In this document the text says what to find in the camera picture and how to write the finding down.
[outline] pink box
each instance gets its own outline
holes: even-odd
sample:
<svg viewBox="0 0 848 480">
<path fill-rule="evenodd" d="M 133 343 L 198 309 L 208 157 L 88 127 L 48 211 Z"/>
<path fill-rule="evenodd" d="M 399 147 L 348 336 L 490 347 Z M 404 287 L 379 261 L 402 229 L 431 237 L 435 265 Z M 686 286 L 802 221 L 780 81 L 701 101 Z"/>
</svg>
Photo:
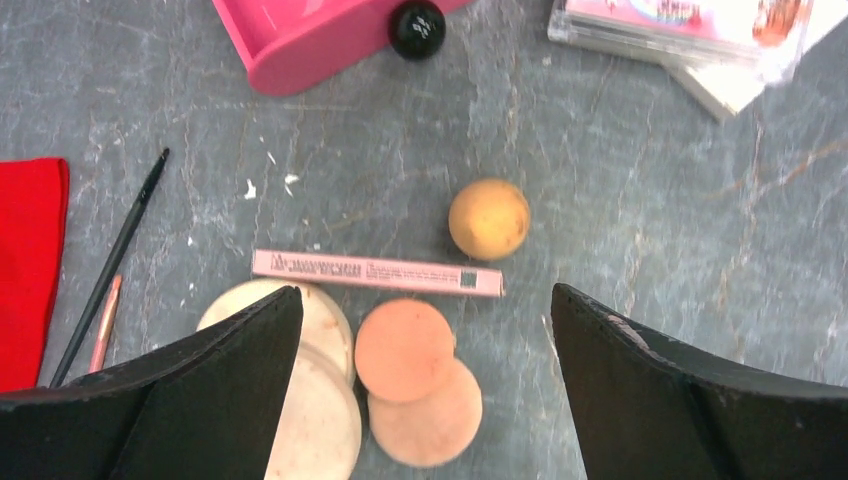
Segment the pink box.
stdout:
<svg viewBox="0 0 848 480">
<path fill-rule="evenodd" d="M 389 43 L 389 15 L 403 0 L 212 0 L 265 95 L 293 95 Z M 434 0 L 448 14 L 471 0 Z"/>
<path fill-rule="evenodd" d="M 390 290 L 504 296 L 503 274 L 499 270 L 438 263 L 257 250 L 253 254 L 253 273 Z"/>
</svg>

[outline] marble countertop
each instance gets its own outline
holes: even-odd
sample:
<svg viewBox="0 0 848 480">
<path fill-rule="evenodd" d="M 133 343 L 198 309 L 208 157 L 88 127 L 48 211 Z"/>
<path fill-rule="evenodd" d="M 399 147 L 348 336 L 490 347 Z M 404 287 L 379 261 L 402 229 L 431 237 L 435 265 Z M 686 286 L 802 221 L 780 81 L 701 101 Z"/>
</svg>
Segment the marble countertop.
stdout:
<svg viewBox="0 0 848 480">
<path fill-rule="evenodd" d="M 508 296 L 422 297 L 446 314 L 484 392 L 477 439 L 421 473 L 366 435 L 353 478 L 584 478 L 541 323 L 556 282 L 722 357 L 848 385 L 848 67 L 834 60 L 848 54 L 848 26 L 791 85 L 718 125 L 660 68 L 548 42 L 549 10 L 477 0 L 448 18 L 430 62 L 387 49 L 302 95 L 266 98 L 211 2 L 5 2 L 0 157 L 71 167 L 41 382 L 169 146 L 122 266 L 107 365 L 191 334 L 250 278 L 255 248 L 464 262 L 447 236 L 451 198 L 487 175 L 525 191 L 529 238 L 494 264 Z M 328 291 L 354 330 L 399 295 Z"/>
</svg>

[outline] pink pencil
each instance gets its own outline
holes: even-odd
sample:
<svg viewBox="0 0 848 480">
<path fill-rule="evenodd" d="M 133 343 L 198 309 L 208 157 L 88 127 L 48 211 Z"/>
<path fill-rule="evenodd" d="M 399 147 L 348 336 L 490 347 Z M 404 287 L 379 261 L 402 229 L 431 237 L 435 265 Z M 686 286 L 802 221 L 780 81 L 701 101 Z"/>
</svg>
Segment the pink pencil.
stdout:
<svg viewBox="0 0 848 480">
<path fill-rule="evenodd" d="M 115 312 L 118 310 L 121 280 L 120 275 L 115 275 L 115 278 L 112 279 L 109 296 L 106 298 L 106 306 L 103 308 L 103 317 L 100 319 L 100 329 L 97 331 L 97 341 L 94 343 L 94 352 L 91 354 L 88 373 L 94 373 L 103 368 L 103 358 L 106 356 L 106 347 L 109 345 L 109 336 L 112 334 Z"/>
</svg>

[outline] red fabric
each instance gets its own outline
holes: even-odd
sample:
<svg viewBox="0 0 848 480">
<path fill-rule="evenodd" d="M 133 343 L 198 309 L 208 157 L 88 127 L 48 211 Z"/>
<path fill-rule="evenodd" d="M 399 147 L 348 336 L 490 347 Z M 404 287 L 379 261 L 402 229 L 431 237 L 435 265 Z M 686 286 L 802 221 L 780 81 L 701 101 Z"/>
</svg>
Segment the red fabric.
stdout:
<svg viewBox="0 0 848 480">
<path fill-rule="evenodd" d="M 64 159 L 0 162 L 0 392 L 38 381 L 67 209 Z"/>
</svg>

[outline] pink plastic tray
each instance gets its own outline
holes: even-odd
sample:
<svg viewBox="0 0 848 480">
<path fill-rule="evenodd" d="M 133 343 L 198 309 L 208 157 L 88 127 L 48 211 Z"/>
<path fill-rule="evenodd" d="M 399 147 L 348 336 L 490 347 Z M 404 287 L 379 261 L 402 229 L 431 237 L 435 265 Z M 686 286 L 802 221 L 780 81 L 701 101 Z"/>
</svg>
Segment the pink plastic tray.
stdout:
<svg viewBox="0 0 848 480">
<path fill-rule="evenodd" d="M 391 12 L 403 0 L 212 0 L 265 95 L 293 95 L 389 43 Z M 472 0 L 432 0 L 448 14 Z"/>
</svg>

